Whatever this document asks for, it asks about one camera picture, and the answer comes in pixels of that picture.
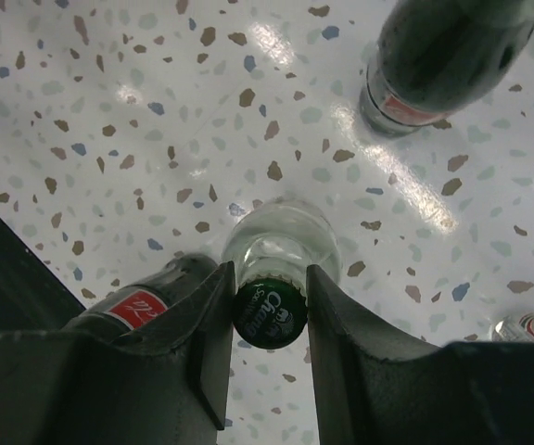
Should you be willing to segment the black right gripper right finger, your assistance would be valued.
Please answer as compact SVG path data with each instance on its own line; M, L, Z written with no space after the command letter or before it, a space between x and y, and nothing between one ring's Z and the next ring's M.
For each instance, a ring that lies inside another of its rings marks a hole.
M412 337L307 271L323 444L534 444L534 343Z

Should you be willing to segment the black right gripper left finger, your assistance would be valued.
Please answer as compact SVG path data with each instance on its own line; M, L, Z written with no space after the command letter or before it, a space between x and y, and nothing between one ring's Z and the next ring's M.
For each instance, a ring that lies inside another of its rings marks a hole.
M0 333L0 444L213 444L225 427L235 292L220 265L120 341Z

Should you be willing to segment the clear soda bottle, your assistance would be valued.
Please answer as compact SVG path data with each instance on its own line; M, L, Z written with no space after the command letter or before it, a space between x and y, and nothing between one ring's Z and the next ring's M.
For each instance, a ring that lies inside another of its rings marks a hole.
M491 330L492 341L534 342L534 312L515 312L504 316Z
M222 260L235 268L232 306L238 335L253 347L293 343L308 321L307 269L319 266L336 284L337 238L316 206L293 197L263 203L234 227Z

